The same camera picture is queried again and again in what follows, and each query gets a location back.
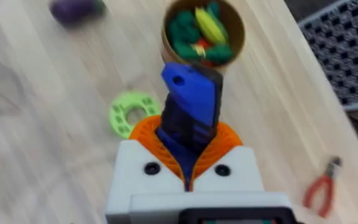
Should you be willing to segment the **white orange right gripper left finger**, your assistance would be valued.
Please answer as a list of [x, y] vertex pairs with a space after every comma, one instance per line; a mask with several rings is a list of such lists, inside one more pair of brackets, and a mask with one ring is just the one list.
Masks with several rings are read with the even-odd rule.
[[140, 121], [119, 144], [105, 219], [107, 223], [178, 223], [169, 208], [185, 192], [180, 165], [158, 139], [159, 115]]

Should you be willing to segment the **white orange right gripper right finger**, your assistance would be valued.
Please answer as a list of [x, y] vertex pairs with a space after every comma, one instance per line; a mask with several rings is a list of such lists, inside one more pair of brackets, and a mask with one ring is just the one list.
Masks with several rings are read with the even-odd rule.
[[219, 122], [215, 138], [201, 153], [193, 168], [190, 190], [258, 191], [264, 186], [254, 151], [226, 123]]

